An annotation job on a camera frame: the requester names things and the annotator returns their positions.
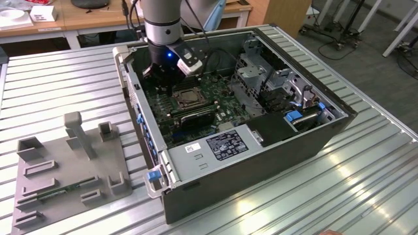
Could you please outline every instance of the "barcode sticker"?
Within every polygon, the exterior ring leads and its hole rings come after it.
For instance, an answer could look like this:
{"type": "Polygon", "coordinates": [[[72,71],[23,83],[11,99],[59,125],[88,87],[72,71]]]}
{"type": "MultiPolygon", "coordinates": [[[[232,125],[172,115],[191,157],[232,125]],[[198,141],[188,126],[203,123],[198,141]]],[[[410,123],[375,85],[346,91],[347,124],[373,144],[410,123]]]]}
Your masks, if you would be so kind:
{"type": "Polygon", "coordinates": [[[60,27],[55,27],[55,28],[40,28],[38,31],[39,32],[46,32],[46,31],[56,31],[60,30],[60,27]]]}

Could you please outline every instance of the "green circuit board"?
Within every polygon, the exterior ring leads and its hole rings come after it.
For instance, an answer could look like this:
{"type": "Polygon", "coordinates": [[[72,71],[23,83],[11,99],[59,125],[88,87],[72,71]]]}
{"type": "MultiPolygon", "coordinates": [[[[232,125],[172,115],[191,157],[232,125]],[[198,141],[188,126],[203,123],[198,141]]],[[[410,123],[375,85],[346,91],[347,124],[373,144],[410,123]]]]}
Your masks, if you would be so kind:
{"type": "Polygon", "coordinates": [[[196,86],[192,88],[188,86],[187,89],[174,92],[172,97],[159,94],[152,87],[147,87],[146,96],[168,148],[218,133],[218,126],[223,123],[231,122],[234,126],[238,126],[251,118],[231,93],[228,78],[219,75],[204,76],[196,83],[196,86]],[[199,103],[190,109],[182,107],[179,103],[188,101],[184,97],[179,101],[182,92],[183,94],[186,92],[191,93],[194,98],[196,98],[195,94],[198,94],[204,105],[199,103]],[[182,117],[204,111],[211,112],[212,110],[215,111],[215,118],[210,125],[199,126],[187,131],[179,130],[182,117]]]}

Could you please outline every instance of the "white sticker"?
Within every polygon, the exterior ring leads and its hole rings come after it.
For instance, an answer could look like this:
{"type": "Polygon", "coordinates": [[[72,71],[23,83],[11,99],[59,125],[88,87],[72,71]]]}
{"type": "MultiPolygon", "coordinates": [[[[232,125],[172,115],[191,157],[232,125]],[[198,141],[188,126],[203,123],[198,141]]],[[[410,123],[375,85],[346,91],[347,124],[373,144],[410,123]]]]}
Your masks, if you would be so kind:
{"type": "Polygon", "coordinates": [[[60,27],[55,27],[55,28],[40,28],[38,31],[39,32],[46,32],[46,31],[56,31],[60,30],[60,27]]]}
{"type": "Polygon", "coordinates": [[[200,149],[200,145],[199,145],[199,143],[194,143],[192,145],[186,146],[184,149],[186,149],[186,152],[190,153],[190,152],[200,149]]]}

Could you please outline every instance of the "table leg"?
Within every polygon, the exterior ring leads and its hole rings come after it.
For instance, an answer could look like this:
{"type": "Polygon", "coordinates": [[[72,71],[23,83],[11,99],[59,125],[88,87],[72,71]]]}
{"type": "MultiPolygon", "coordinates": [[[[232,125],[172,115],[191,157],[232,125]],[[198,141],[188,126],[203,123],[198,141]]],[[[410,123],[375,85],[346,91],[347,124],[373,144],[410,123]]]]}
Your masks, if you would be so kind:
{"type": "Polygon", "coordinates": [[[236,28],[242,28],[247,26],[249,14],[250,14],[250,11],[242,11],[239,18],[238,18],[238,22],[236,22],[236,28]]]}
{"type": "Polygon", "coordinates": [[[415,3],[414,7],[407,12],[406,16],[403,17],[401,23],[398,24],[398,27],[394,29],[395,32],[399,32],[401,28],[403,27],[406,21],[410,19],[411,15],[414,14],[415,10],[418,8],[418,2],[415,3]]]}
{"type": "Polygon", "coordinates": [[[399,33],[398,37],[394,39],[394,41],[391,42],[390,46],[387,47],[387,49],[386,49],[386,51],[383,53],[385,57],[389,56],[389,54],[393,52],[395,47],[399,45],[399,42],[402,41],[402,39],[403,39],[405,35],[407,34],[407,32],[414,27],[417,21],[418,21],[418,12],[415,13],[415,16],[413,17],[413,19],[407,23],[407,25],[406,25],[405,29],[402,30],[402,32],[399,33]]]}
{"type": "Polygon", "coordinates": [[[64,32],[64,37],[67,38],[67,42],[68,42],[71,49],[80,49],[82,48],[78,36],[79,36],[79,33],[76,30],[64,32]]]}
{"type": "Polygon", "coordinates": [[[318,24],[321,25],[322,21],[325,20],[325,17],[327,15],[329,12],[329,7],[331,6],[334,0],[327,0],[326,5],[321,11],[319,17],[318,17],[318,24]]]}
{"type": "Polygon", "coordinates": [[[346,8],[347,8],[347,6],[349,6],[350,1],[351,1],[351,0],[345,0],[345,2],[342,3],[341,8],[339,8],[338,13],[337,13],[337,16],[335,16],[335,18],[333,19],[334,22],[338,22],[338,21],[339,21],[339,19],[341,19],[341,17],[342,17],[342,14],[343,14],[345,11],[346,11],[346,8]]]}
{"type": "Polygon", "coordinates": [[[382,0],[377,0],[377,3],[373,5],[373,8],[366,16],[366,19],[363,21],[363,23],[361,24],[359,28],[358,28],[358,31],[359,33],[362,33],[365,31],[365,28],[367,27],[369,23],[370,23],[370,20],[374,16],[374,14],[377,13],[378,11],[378,8],[379,8],[379,5],[382,3],[382,0]]]}

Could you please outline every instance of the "aluminum workbench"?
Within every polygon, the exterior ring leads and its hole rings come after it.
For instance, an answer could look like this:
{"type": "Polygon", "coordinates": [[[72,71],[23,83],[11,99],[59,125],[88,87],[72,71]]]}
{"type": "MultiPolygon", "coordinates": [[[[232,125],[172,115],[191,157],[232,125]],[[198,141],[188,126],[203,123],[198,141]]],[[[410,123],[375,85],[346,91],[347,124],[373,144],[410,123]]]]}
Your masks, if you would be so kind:
{"type": "Polygon", "coordinates": [[[167,225],[142,179],[115,45],[11,58],[0,77],[0,234],[11,233],[17,139],[66,136],[60,116],[72,111],[82,112],[84,130],[103,121],[119,126],[134,193],[31,234],[315,234],[325,228],[345,235],[417,234],[417,134],[279,28],[261,30],[359,112],[319,154],[167,225]]]}

